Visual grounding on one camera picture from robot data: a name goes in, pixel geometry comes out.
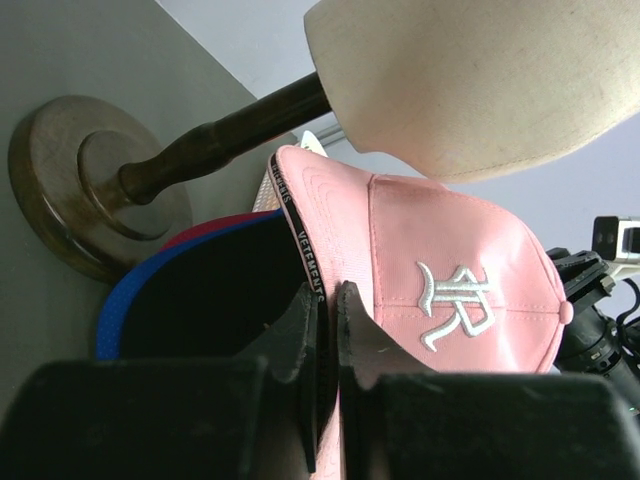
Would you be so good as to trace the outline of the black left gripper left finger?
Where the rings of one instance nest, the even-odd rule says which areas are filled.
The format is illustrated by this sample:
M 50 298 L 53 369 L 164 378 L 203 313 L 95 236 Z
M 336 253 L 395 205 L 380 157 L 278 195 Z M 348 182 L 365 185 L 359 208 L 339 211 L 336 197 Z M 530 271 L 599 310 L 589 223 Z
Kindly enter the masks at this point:
M 307 479 L 317 452 L 318 300 L 232 357 L 52 362 L 1 424 L 5 479 Z

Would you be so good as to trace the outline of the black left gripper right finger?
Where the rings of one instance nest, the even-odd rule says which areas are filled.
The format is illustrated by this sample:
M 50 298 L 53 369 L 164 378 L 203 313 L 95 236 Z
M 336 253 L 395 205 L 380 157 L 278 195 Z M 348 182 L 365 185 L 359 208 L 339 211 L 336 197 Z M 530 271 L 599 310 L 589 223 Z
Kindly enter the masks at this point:
M 587 375 L 438 374 L 337 295 L 347 479 L 635 479 L 639 428 Z

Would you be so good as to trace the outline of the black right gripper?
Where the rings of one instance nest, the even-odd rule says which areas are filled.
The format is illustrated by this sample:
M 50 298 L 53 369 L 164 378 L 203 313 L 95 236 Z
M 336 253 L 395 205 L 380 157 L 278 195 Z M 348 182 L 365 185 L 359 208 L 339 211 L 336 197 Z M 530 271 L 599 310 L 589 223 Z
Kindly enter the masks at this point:
M 574 310 L 573 320 L 564 329 L 554 366 L 562 373 L 637 380 L 639 370 L 614 334 L 614 319 L 596 307 L 611 295 L 615 286 L 607 275 L 607 263 L 591 251 L 572 254 L 565 248 L 553 248 L 547 255 Z

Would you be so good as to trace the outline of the black cap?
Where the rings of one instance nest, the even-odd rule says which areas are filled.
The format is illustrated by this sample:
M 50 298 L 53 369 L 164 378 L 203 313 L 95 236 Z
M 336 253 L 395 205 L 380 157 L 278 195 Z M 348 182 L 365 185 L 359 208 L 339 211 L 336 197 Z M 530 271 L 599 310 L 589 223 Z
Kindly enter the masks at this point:
M 200 243 L 139 291 L 118 359 L 232 356 L 285 313 L 305 281 L 284 214 Z

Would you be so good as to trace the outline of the light pink cap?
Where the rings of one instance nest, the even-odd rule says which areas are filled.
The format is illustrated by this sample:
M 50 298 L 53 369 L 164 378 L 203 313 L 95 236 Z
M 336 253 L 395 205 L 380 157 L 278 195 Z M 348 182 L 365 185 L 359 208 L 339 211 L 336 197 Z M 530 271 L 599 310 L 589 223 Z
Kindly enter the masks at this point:
M 339 287 L 352 282 L 372 320 L 434 371 L 550 371 L 573 308 L 517 216 L 433 180 L 375 174 L 298 147 L 269 163 L 330 319 Z

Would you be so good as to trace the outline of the blue cap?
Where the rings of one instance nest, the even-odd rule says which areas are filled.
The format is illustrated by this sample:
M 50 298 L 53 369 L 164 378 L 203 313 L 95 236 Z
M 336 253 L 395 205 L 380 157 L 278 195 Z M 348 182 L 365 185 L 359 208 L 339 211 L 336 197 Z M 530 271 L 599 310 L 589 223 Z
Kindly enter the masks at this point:
M 200 243 L 219 236 L 231 234 L 235 231 L 244 230 L 260 222 L 280 218 L 282 216 L 282 210 L 278 209 L 271 215 L 261 219 L 250 221 L 243 225 L 237 225 L 215 233 L 210 233 L 163 251 L 160 249 L 151 258 L 136 266 L 117 283 L 104 303 L 97 324 L 94 352 L 95 358 L 97 360 L 110 361 L 116 360 L 120 357 L 121 337 L 127 313 L 142 287 L 166 263 L 174 257 L 194 248 Z

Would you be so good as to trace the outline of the white perforated basket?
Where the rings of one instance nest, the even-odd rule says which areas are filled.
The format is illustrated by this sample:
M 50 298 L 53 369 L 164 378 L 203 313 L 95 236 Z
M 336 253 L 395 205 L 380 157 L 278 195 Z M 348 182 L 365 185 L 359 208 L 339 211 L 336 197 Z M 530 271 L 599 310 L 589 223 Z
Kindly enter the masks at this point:
M 314 154 L 327 157 L 327 152 L 322 146 L 318 137 L 309 130 L 305 130 L 295 144 L 296 147 L 312 152 Z M 281 176 L 274 172 L 272 165 L 267 164 L 265 174 L 255 197 L 252 212 L 275 211 L 281 207 L 280 197 L 284 197 L 280 191 L 283 189 Z

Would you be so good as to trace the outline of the beige mannequin head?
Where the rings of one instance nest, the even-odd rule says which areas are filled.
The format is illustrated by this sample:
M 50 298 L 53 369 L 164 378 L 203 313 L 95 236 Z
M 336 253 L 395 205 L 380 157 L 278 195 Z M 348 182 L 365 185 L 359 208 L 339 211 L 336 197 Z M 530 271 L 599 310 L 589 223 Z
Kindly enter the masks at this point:
M 557 160 L 639 111 L 635 1 L 321 1 L 304 30 L 351 145 L 445 183 Z

